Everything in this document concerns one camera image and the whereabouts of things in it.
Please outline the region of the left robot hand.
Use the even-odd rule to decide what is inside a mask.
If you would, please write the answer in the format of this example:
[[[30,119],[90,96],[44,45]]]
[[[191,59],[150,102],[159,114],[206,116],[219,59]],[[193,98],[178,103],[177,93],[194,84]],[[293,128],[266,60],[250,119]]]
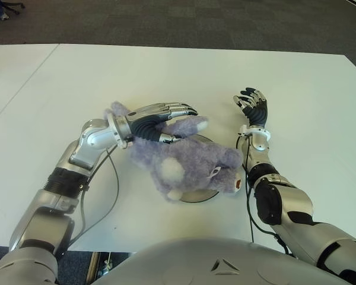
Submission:
[[[190,105],[173,103],[156,103],[131,111],[125,116],[130,135],[154,142],[172,144],[181,140],[179,135],[165,134],[156,128],[178,116],[196,116],[197,111]]]

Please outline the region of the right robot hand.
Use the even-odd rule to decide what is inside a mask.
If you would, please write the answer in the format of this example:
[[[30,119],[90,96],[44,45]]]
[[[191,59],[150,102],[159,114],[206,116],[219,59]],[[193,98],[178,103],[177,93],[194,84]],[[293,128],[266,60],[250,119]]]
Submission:
[[[233,100],[249,120],[249,125],[265,127],[268,118],[268,104],[261,91],[246,87],[239,96],[233,96]]]

